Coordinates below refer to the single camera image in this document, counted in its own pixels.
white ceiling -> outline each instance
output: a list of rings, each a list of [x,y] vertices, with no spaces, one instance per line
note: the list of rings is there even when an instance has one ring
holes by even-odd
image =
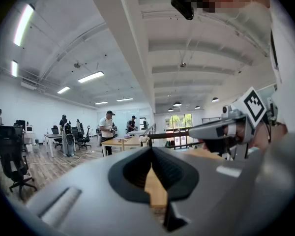
[[[109,18],[115,1],[19,1],[1,29],[0,72],[10,73],[11,60],[17,60],[19,77],[31,79],[42,92],[89,106],[108,101],[105,107],[127,104],[116,102],[123,97],[146,101],[143,74],[151,84],[156,112],[162,113],[175,101],[182,109],[203,108],[226,80],[268,59],[270,18],[258,4],[216,14],[199,9],[188,21],[170,0],[120,0],[143,64],[140,74],[123,42],[127,34],[122,15],[115,21]],[[32,3],[35,12],[19,48],[13,36],[26,3]],[[77,82],[96,71],[105,76]],[[64,86],[71,89],[57,95]]]

ceiling light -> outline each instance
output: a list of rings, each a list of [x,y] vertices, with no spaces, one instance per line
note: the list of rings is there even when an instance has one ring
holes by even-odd
[[[16,33],[14,36],[14,44],[21,46],[21,41],[22,41],[25,27],[26,27],[28,21],[30,20],[30,16],[32,15],[33,11],[34,11],[34,8],[31,5],[27,4],[23,13],[22,13],[18,27],[16,29]]]
[[[117,101],[125,101],[125,100],[133,100],[133,98],[121,99],[121,100],[117,100]]]
[[[85,78],[82,78],[80,80],[78,80],[78,82],[80,83],[83,83],[85,81],[89,81],[89,80],[92,80],[92,79],[95,79],[95,78],[98,78],[98,77],[101,77],[101,76],[104,76],[104,73],[102,71],[99,71],[97,73],[93,73]]]
[[[106,103],[108,103],[108,102],[107,101],[97,102],[97,103],[95,103],[95,105],[106,104]]]
[[[65,87],[63,89],[61,89],[58,93],[63,93],[63,92],[66,92],[67,90],[69,90],[70,87]]]
[[[176,101],[173,106],[174,107],[180,107],[181,106],[181,103],[179,101]]]
[[[18,64],[16,61],[12,61],[12,63],[11,63],[11,74],[14,77],[18,76]]]

